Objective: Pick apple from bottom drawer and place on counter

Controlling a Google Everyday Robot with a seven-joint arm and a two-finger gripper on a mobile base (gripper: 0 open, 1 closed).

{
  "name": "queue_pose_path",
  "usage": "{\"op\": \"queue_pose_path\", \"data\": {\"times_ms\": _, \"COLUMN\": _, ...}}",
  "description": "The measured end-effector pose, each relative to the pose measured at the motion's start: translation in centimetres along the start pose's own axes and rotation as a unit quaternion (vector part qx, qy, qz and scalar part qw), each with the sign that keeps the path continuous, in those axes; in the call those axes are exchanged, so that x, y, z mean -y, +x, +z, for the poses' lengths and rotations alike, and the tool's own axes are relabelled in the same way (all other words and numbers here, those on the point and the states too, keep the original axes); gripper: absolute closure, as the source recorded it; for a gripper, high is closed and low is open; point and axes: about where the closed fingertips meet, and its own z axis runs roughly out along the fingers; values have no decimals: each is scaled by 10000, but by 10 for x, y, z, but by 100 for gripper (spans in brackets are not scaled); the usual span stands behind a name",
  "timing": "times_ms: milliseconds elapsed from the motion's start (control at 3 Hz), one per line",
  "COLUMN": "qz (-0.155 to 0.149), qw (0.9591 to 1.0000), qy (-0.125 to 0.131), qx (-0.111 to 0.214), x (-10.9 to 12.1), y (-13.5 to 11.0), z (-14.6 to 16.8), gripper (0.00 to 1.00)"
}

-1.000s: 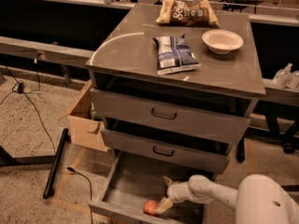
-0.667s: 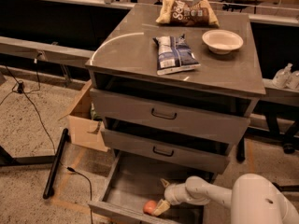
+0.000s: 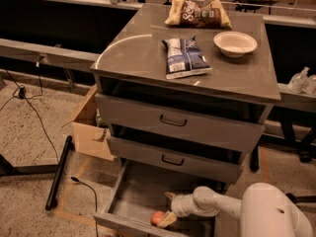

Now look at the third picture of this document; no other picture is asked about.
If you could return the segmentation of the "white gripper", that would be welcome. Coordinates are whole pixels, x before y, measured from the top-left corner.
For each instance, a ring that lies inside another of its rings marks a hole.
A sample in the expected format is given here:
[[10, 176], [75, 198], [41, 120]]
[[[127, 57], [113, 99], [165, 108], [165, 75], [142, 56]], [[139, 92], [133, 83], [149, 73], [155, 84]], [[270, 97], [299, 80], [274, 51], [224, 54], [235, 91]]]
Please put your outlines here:
[[165, 192], [165, 196], [171, 200], [172, 211], [162, 212], [158, 214], [159, 228], [166, 228], [177, 221], [178, 217], [186, 217], [195, 214], [198, 207], [192, 195], [177, 195], [171, 192]]

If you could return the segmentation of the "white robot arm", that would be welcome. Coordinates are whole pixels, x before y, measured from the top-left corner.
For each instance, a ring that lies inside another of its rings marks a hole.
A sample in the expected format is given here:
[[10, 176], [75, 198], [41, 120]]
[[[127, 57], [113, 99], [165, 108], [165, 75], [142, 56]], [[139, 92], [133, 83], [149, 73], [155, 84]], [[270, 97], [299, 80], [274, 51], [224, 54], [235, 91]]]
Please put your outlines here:
[[241, 237], [313, 237], [312, 225], [305, 214], [281, 190], [268, 183], [249, 186], [241, 199], [204, 186], [188, 195], [169, 192], [165, 195], [171, 200], [171, 209], [154, 222], [159, 228], [191, 214], [209, 217], [223, 212], [240, 221]]

